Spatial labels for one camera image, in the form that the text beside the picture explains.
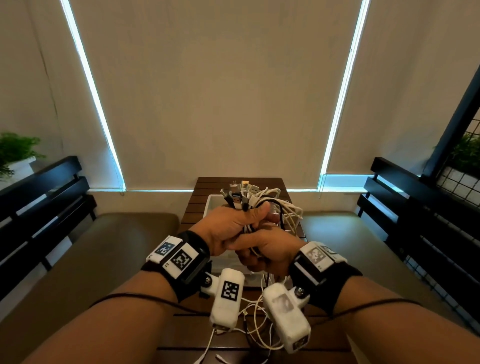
green plant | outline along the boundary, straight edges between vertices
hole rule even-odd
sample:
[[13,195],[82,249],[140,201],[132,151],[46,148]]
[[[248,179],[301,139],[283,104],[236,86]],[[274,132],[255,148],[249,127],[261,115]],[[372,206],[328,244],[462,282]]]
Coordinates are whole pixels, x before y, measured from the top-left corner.
[[465,134],[454,148],[448,165],[480,179],[480,138]]
[[19,136],[15,133],[0,133],[0,180],[13,175],[8,165],[30,157],[42,158],[42,154],[32,150],[40,139]]

hand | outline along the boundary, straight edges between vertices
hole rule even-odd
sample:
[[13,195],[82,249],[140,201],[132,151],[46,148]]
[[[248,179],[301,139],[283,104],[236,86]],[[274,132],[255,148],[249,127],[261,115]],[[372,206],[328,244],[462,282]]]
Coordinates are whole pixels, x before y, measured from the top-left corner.
[[[237,237],[228,250],[236,250],[242,264],[252,272],[262,270],[278,276],[288,275],[288,266],[306,242],[289,234],[278,226],[262,221],[259,229]],[[249,248],[258,247],[265,258],[257,258]]]
[[217,256],[227,249],[231,239],[237,236],[244,226],[252,224],[257,228],[259,222],[264,219],[272,223],[277,223],[279,219],[278,215],[270,213],[268,202],[247,211],[220,206],[193,225],[190,230],[205,240],[211,256]]

left hand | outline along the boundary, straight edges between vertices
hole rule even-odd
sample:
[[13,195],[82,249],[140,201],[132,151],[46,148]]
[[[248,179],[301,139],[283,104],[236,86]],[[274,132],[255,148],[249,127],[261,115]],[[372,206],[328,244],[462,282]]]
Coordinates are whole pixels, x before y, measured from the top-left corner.
[[247,211],[220,206],[212,210],[189,230],[205,240],[210,248],[211,256],[217,256],[226,251],[230,239],[236,237],[244,226],[252,224],[254,228],[257,228],[262,220],[278,223],[279,216],[270,213],[268,202]]

seat cushion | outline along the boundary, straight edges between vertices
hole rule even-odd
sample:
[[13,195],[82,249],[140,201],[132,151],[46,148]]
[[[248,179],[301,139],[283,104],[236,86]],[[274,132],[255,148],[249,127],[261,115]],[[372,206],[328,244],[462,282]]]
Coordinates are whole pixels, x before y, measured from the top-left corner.
[[0,363],[21,362],[91,303],[131,278],[178,227],[178,217],[166,213],[98,217],[0,323]]
[[461,324],[448,306],[357,215],[348,212],[306,213],[302,226],[309,241],[325,243],[366,277]]

black wrist strap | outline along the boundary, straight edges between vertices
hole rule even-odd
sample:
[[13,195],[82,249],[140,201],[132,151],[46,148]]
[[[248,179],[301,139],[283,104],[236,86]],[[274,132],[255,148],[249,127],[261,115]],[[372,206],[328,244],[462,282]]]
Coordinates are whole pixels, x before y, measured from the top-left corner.
[[289,267],[289,274],[294,286],[304,288],[310,295],[309,303],[321,308],[328,315],[333,314],[335,304],[347,280],[353,276],[362,276],[358,269],[350,266],[346,261],[333,263],[324,271],[320,271],[302,251],[295,256]]
[[[142,266],[142,270],[157,272],[163,275],[174,290],[178,302],[181,302],[200,290],[200,284],[204,279],[203,273],[209,271],[211,265],[208,264],[210,260],[210,249],[200,236],[193,231],[184,231],[178,234],[177,237],[182,239],[182,242],[169,251],[160,263],[149,260]],[[186,266],[177,278],[174,278],[163,268],[163,264],[181,254],[182,247],[186,243],[199,254]]]

